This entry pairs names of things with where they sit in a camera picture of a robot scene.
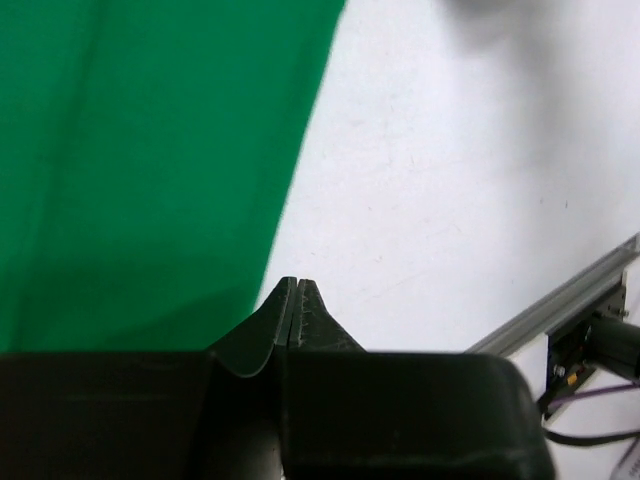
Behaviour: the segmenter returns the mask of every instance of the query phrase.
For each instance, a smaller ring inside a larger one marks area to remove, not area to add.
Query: green fabric
[[[342,0],[0,2],[0,350],[253,308]]]

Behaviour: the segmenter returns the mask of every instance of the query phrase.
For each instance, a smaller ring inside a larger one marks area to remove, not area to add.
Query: silver metal beam
[[[541,333],[562,325],[611,288],[624,282],[624,269],[640,256],[640,233],[613,249],[564,285],[489,334],[468,352],[507,357]]]

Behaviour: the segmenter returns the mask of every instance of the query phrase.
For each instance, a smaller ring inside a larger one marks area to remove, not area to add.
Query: white surface
[[[469,347],[640,230],[639,52],[632,0],[352,0],[265,293],[316,280],[369,349]],[[640,426],[608,405],[554,427]],[[554,452],[598,479],[620,448]]]

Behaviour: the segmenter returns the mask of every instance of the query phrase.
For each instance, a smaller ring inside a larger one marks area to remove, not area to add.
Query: purple cable
[[[600,395],[608,395],[609,393],[626,392],[628,390],[636,390],[640,388],[640,385],[630,383],[628,385],[617,385],[615,387],[597,388],[595,390],[588,390],[586,392],[574,393],[568,397],[556,398],[549,404],[549,408],[556,408],[565,403],[573,402],[575,400],[583,400],[585,398],[599,397]]]

